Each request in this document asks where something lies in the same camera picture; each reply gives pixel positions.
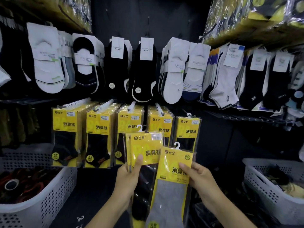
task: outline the laundry basket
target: laundry basket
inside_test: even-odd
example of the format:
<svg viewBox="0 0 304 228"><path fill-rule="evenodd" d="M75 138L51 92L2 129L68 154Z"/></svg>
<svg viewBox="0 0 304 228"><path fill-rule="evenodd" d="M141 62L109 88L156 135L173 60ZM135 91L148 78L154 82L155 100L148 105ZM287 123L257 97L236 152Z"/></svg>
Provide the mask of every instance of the laundry basket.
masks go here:
<svg viewBox="0 0 304 228"><path fill-rule="evenodd" d="M244 158L243 163L245 183L258 193L262 206L284 225L304 225L304 199L287 195L264 176L270 166L278 165L294 181L304 182L304 163L259 158Z"/></svg>
<svg viewBox="0 0 304 228"><path fill-rule="evenodd" d="M52 168L49 143L3 149L0 172L15 168ZM48 228L76 185L77 168L64 167L35 197L17 204L0 204L0 228Z"/></svg>

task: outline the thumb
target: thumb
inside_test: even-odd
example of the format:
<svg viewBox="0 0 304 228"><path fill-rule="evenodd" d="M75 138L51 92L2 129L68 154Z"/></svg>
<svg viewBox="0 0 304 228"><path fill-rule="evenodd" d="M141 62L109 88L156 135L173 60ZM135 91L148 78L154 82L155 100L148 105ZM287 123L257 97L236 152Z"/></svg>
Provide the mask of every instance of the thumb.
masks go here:
<svg viewBox="0 0 304 228"><path fill-rule="evenodd" d="M137 159L136 159L136 162L135 162L135 165L134 165L134 168L132 170L132 174L138 176L139 175L139 171L140 171L140 168L141 168L141 165L142 165L142 160L143 160L143 155L140 154Z"/></svg>
<svg viewBox="0 0 304 228"><path fill-rule="evenodd" d="M186 174L189 175L190 178L196 180L199 174L195 170L191 169L190 167L186 166L183 163L179 163L178 165Z"/></svg>

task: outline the hand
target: hand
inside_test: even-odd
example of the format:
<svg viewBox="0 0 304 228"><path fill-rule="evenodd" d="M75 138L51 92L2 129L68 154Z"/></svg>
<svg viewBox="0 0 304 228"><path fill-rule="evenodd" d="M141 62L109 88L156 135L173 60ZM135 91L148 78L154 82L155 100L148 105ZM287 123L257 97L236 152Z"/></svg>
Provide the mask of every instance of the hand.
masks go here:
<svg viewBox="0 0 304 228"><path fill-rule="evenodd" d="M130 198L134 194L138 182L139 171L142 165L143 156L140 154L135 162L132 172L128 172L128 164L122 165L116 176L115 188L112 197L123 203L123 210L128 208Z"/></svg>
<svg viewBox="0 0 304 228"><path fill-rule="evenodd" d="M189 184L197 190L203 204L214 213L215 204L224 196L211 172L206 167L192 162L192 167L179 163L180 168L190 177Z"/></svg>

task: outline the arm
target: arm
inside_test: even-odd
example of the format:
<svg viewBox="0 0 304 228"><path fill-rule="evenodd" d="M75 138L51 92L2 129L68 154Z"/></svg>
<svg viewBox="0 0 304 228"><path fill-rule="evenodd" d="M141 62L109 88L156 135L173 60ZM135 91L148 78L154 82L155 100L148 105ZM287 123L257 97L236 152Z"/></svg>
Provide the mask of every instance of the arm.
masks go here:
<svg viewBox="0 0 304 228"><path fill-rule="evenodd" d="M224 228L256 228L256 226L224 195L210 170L193 162L192 168L180 163L190 177L189 184L197 190L203 204Z"/></svg>
<svg viewBox="0 0 304 228"><path fill-rule="evenodd" d="M97 212L86 228L113 228L117 220L127 210L130 199L138 182L143 156L139 155L132 173L128 173L128 165L122 165L116 176L114 191L110 199Z"/></svg>

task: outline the gray sock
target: gray sock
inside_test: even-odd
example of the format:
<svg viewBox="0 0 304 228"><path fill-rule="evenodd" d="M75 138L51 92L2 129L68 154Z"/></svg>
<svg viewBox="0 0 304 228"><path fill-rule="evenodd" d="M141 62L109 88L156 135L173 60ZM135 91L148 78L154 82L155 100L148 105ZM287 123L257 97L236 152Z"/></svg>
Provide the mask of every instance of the gray sock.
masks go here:
<svg viewBox="0 0 304 228"><path fill-rule="evenodd" d="M69 75L69 84L67 85L66 89L71 89L74 88L76 83L75 83L75 70L73 67L73 61L71 57L63 57L65 60L65 65L67 69L67 73Z"/></svg>
<svg viewBox="0 0 304 228"><path fill-rule="evenodd" d="M150 222L158 223L159 228L184 228L181 210L186 191L185 184L157 179L154 203L145 228L150 228Z"/></svg>

